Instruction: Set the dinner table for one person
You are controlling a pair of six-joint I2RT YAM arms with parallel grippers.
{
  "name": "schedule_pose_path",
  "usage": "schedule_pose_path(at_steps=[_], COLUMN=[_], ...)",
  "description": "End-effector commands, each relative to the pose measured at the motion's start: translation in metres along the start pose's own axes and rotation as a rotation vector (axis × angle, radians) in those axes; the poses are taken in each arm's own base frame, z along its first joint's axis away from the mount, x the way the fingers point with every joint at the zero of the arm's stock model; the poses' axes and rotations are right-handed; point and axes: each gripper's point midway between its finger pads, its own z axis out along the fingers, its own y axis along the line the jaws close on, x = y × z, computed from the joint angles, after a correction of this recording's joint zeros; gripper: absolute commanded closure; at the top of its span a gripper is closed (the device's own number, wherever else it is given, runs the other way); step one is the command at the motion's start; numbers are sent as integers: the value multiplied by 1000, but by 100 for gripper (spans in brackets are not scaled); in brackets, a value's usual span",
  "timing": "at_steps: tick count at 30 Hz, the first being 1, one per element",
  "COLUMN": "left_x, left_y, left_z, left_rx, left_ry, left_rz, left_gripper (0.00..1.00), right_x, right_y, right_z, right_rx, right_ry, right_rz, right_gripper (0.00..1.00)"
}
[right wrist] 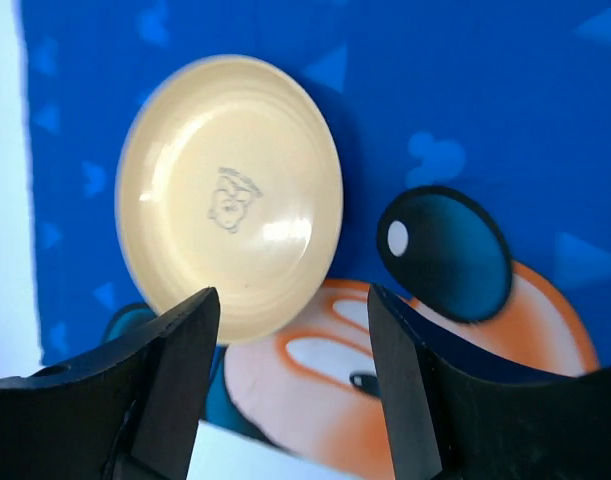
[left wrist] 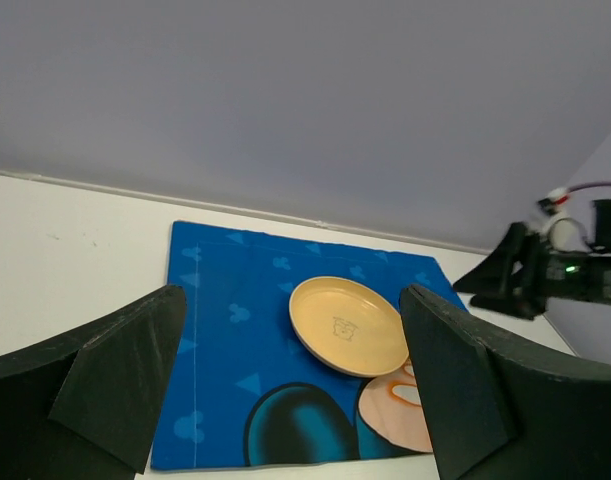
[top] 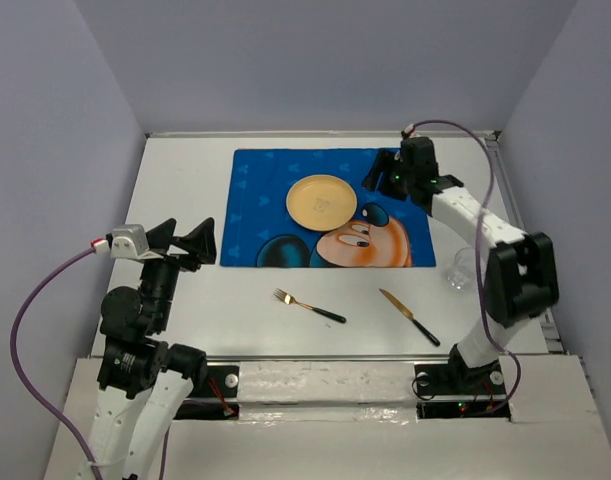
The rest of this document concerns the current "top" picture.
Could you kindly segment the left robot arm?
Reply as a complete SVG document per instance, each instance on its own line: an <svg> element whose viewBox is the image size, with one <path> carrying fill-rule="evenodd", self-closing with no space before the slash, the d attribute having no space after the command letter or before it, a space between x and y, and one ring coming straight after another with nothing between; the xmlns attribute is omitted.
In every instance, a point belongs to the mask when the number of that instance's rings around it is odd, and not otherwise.
<svg viewBox="0 0 611 480"><path fill-rule="evenodd" d="M204 388L205 352L156 337L167 328L179 274L214 264L214 225L207 218L177 236L170 218L151 230L121 225L93 242L96 252L142 269L137 287L116 287L101 303L105 346L87 459L77 478L144 478L177 410Z"/></svg>

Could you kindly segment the yellow plate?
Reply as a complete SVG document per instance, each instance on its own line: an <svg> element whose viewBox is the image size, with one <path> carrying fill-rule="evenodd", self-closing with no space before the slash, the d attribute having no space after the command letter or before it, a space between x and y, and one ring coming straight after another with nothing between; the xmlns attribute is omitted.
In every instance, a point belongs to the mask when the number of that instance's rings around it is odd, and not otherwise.
<svg viewBox="0 0 611 480"><path fill-rule="evenodd" d="M286 209L301 227L327 232L354 216L358 201L354 189L331 175L311 175L297 181L286 195Z"/></svg>

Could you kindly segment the gold knife black handle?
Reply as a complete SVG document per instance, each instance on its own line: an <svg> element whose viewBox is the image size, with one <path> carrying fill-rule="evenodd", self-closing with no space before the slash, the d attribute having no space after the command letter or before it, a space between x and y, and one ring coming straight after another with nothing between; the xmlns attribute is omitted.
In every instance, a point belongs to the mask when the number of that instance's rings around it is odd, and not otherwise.
<svg viewBox="0 0 611 480"><path fill-rule="evenodd" d="M406 307L400 300L398 300L389 291L380 288L380 293L405 317L407 318L419 332L435 347L441 345L440 340L431 333L424 325L422 325L415 317L411 310Z"/></svg>

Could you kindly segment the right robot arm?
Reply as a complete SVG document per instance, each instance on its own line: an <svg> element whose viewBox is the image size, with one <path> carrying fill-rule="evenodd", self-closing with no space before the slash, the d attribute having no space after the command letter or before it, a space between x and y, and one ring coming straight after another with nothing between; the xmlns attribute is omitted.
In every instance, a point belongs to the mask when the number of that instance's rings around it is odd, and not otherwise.
<svg viewBox="0 0 611 480"><path fill-rule="evenodd" d="M453 390L471 390L528 321L558 302L552 240L510 225L481 205L458 178L440 174L434 143L425 136L403 139L396 152L379 150L362 186L411 201L473 248L483 314L452 347L445 368Z"/></svg>

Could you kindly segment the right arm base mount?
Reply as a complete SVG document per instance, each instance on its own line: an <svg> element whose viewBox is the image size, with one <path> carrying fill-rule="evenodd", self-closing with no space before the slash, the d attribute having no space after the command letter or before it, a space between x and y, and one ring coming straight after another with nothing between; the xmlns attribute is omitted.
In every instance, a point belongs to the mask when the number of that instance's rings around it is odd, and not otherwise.
<svg viewBox="0 0 611 480"><path fill-rule="evenodd" d="M447 363L415 364L411 388L419 420L511 418L498 361L464 380Z"/></svg>

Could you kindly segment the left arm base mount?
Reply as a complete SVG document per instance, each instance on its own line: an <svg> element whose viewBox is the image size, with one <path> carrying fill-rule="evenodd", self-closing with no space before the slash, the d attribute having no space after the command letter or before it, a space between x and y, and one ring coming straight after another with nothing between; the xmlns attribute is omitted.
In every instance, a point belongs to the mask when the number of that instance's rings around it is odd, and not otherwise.
<svg viewBox="0 0 611 480"><path fill-rule="evenodd" d="M237 364L210 363L207 376L182 402L175 420L230 421L239 417Z"/></svg>

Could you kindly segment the clear plastic cup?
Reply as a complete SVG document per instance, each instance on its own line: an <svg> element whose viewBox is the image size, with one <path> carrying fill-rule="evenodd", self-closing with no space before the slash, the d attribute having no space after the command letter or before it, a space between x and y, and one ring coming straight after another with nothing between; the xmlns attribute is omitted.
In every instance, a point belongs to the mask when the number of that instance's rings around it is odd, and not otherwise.
<svg viewBox="0 0 611 480"><path fill-rule="evenodd" d="M458 250L453 262L446 270L445 277L455 290L465 291L474 288L476 284L474 249L465 247Z"/></svg>

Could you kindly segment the gold fork black handle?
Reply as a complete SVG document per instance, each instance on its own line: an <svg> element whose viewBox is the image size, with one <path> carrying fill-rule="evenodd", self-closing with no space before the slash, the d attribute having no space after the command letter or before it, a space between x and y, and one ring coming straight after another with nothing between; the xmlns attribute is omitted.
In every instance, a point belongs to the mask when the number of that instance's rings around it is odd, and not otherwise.
<svg viewBox="0 0 611 480"><path fill-rule="evenodd" d="M347 319L344 316L333 313L328 310L324 310L319 307L315 307L315 306L300 302L294 296L290 295L288 292L282 289L279 289L279 288L275 289L273 292L273 295L276 299L278 299L279 301L281 301L282 303L286 305L296 305L296 306L302 307L308 311L316 313L317 315L323 316L339 324L347 323Z"/></svg>

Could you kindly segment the blue Mickey placemat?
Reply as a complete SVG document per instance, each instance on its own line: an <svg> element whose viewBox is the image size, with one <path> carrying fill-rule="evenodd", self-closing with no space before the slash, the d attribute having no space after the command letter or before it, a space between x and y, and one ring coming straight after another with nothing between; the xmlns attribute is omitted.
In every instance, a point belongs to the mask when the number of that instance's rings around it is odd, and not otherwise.
<svg viewBox="0 0 611 480"><path fill-rule="evenodd" d="M419 207L361 186L374 148L238 150L220 263L228 267L358 268L436 265L428 217ZM347 182L357 209L344 226L316 232L287 208L289 190L311 175Z"/></svg>

